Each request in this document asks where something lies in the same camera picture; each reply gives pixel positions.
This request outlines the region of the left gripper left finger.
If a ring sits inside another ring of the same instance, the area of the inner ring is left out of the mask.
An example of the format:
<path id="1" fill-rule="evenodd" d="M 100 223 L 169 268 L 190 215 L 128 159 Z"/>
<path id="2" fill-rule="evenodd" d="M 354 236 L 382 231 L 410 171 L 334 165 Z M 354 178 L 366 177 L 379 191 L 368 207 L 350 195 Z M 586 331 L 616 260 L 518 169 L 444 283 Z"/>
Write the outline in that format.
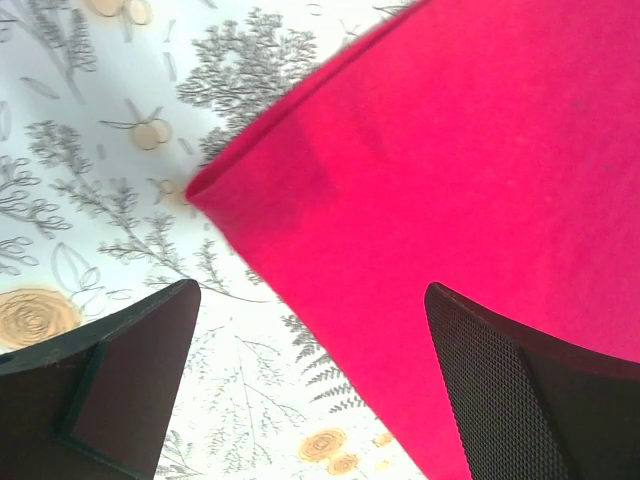
<path id="1" fill-rule="evenodd" d="M 2 478 L 153 478 L 200 301 L 199 284 L 180 280 L 2 354 Z"/>

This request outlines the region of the floral patterned table mat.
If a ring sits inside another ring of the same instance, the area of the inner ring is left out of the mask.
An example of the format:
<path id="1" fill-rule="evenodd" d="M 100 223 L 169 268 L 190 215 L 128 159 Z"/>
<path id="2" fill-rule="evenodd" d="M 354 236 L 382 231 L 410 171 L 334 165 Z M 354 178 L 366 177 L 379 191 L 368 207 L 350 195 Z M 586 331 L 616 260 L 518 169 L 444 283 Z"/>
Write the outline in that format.
<path id="1" fill-rule="evenodd" d="M 1 348 L 181 279 L 198 323 L 159 479 L 417 479 L 310 331 L 185 199 L 401 1 L 5 1 Z"/>

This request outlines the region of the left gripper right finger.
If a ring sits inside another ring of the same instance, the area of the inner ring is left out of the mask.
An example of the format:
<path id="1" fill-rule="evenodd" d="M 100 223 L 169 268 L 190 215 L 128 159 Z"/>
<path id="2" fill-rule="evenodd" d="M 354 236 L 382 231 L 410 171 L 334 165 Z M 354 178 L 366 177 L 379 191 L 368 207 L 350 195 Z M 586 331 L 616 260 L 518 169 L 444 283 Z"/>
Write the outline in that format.
<path id="1" fill-rule="evenodd" d="M 440 283 L 425 310 L 474 479 L 637 480 L 639 366 L 501 316 Z"/>

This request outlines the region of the magenta red t-shirt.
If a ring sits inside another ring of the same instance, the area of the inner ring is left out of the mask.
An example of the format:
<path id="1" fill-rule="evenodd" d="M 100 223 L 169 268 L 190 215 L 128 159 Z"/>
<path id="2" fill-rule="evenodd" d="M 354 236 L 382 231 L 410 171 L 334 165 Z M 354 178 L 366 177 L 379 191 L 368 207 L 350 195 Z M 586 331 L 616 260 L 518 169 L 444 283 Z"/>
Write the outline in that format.
<path id="1" fill-rule="evenodd" d="M 420 1 L 239 135 L 188 200 L 430 479 L 465 479 L 440 282 L 639 357 L 639 5 Z"/>

